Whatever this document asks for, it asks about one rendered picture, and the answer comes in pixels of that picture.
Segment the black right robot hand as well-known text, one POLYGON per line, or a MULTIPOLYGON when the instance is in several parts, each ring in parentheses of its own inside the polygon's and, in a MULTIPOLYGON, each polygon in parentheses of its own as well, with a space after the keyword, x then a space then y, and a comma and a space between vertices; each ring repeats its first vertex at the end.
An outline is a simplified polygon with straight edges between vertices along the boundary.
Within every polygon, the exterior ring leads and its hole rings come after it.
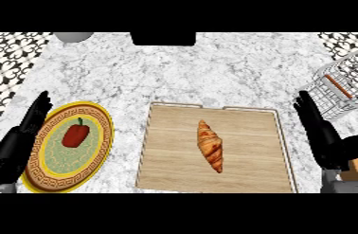
POLYGON ((341 137, 333 124, 323 118, 307 91, 299 92, 293 108, 307 131, 318 165, 327 170, 348 171, 348 161, 358 158, 358 135, 341 137))

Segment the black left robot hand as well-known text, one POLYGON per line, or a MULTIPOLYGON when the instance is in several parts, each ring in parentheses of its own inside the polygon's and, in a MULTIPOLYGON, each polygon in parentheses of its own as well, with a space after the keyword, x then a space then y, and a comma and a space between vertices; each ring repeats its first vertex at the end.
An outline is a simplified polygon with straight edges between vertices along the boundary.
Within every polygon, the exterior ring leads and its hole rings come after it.
POLYGON ((15 183, 24 173, 37 134, 50 108, 50 97, 43 91, 19 125, 11 128, 0 140, 0 185, 15 183))

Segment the pale wooden tray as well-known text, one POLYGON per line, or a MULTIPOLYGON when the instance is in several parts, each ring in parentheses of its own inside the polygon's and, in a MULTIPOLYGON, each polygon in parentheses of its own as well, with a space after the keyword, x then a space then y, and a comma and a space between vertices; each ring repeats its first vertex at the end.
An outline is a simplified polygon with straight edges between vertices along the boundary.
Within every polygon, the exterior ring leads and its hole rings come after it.
POLYGON ((279 112, 155 102, 136 186, 184 192, 296 193, 279 112))

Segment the golden brown croissant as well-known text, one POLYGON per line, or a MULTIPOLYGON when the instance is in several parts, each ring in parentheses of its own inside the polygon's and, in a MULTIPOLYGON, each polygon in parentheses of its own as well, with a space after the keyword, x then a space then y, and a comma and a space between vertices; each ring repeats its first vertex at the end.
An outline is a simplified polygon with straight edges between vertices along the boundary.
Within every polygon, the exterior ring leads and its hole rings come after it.
POLYGON ((202 152, 202 155, 206 159, 208 164, 214 170, 223 172, 223 139, 218 134, 211 130, 206 122, 199 121, 198 127, 198 147, 202 152))

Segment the yellow patterned round plate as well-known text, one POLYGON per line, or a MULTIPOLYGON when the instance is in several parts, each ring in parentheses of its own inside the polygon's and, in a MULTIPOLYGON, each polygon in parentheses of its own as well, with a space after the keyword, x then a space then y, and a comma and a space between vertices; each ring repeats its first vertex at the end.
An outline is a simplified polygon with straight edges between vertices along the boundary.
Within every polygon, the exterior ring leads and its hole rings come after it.
POLYGON ((93 177, 111 152, 115 135, 105 108, 77 101, 46 117, 22 182, 33 192, 69 192, 93 177))

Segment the red bell pepper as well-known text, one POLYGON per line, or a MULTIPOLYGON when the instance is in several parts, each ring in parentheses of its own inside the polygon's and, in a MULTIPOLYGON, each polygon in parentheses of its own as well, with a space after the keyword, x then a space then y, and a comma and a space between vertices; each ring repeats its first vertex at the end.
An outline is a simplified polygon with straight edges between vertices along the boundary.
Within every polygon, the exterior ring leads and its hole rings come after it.
POLYGON ((90 133, 90 127, 84 124, 83 118, 78 119, 78 123, 69 126, 65 133, 62 144, 68 148, 77 148, 83 143, 90 133))

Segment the grey round bowl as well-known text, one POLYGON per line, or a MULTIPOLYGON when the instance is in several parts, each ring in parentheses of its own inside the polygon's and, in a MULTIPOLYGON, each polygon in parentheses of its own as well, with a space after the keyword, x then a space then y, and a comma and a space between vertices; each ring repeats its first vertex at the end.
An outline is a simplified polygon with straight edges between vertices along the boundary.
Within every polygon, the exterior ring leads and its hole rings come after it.
POLYGON ((93 36, 93 32, 56 32, 55 35, 64 43, 80 43, 93 36))

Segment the black rectangular appliance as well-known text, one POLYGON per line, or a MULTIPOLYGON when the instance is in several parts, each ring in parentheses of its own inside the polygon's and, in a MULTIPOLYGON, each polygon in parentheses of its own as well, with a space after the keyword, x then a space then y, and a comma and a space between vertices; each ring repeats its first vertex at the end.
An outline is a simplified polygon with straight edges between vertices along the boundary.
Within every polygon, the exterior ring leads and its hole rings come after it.
POLYGON ((195 32, 131 32, 130 36, 136 45, 193 46, 196 44, 195 32))

